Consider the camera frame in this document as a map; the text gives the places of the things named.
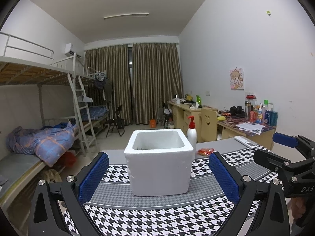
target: human hand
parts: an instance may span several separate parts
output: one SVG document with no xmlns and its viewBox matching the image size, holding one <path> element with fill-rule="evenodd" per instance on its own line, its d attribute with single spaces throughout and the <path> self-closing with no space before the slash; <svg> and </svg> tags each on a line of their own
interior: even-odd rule
<svg viewBox="0 0 315 236">
<path fill-rule="evenodd" d="M 294 220 L 301 218 L 305 213 L 305 199 L 304 198 L 291 198 L 292 216 Z"/>
</svg>

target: cartoon girl poster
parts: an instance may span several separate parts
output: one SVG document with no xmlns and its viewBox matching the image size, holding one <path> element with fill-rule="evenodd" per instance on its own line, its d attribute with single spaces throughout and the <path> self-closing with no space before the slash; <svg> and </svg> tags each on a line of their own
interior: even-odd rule
<svg viewBox="0 0 315 236">
<path fill-rule="evenodd" d="M 231 90 L 243 90 L 244 89 L 244 73 L 243 68 L 235 68 L 230 70 L 230 85 Z"/>
</svg>

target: remote control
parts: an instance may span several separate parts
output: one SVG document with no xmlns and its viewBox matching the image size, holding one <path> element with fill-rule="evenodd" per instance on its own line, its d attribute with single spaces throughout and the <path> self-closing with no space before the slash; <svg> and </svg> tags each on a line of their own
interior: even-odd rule
<svg viewBox="0 0 315 236">
<path fill-rule="evenodd" d="M 242 136 L 235 136 L 234 139 L 239 141 L 240 143 L 242 143 L 243 145 L 245 145 L 246 147 L 248 147 L 250 149 L 254 149 L 255 147 L 257 147 L 256 145 L 254 145 L 253 143 L 249 142 L 247 139 L 245 139 Z"/>
</svg>

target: curtain rod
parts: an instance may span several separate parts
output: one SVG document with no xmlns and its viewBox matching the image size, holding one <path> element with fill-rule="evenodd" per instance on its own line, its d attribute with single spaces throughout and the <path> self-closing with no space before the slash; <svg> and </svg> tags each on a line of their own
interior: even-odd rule
<svg viewBox="0 0 315 236">
<path fill-rule="evenodd" d="M 84 51 L 86 52 L 86 51 L 100 49 L 100 48 L 104 48 L 104 47 L 117 46 L 117 45 L 133 45 L 133 44 L 138 44 L 138 43 L 165 43 L 165 44 L 176 44 L 176 45 L 179 45 L 178 42 L 132 42 L 132 43 L 121 43 L 121 44 L 114 44 L 114 45 L 108 45 L 108 46 L 101 46 L 101 47 L 92 48 L 92 49 L 88 49 L 88 50 L 84 50 Z"/>
</svg>

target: metal screw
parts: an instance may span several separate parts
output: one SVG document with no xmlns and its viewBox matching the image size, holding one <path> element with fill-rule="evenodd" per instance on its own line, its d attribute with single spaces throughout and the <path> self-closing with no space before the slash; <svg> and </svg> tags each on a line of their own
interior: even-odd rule
<svg viewBox="0 0 315 236">
<path fill-rule="evenodd" d="M 245 182 L 251 181 L 250 176 L 243 176 L 243 179 L 244 179 Z"/>
<path fill-rule="evenodd" d="M 67 177 L 67 181 L 68 182 L 72 182 L 74 180 L 74 178 L 75 178 L 74 176 L 68 176 Z"/>
<path fill-rule="evenodd" d="M 43 185 L 44 183 L 45 183 L 45 180 L 44 180 L 44 179 L 42 179 L 42 180 L 40 180 L 40 181 L 38 182 L 39 185 Z"/>
<path fill-rule="evenodd" d="M 273 182 L 275 185 L 280 184 L 279 180 L 278 180 L 278 179 L 276 179 L 276 178 L 275 178 L 275 179 L 273 179 L 273 180 L 272 180 L 272 182 Z"/>
</svg>

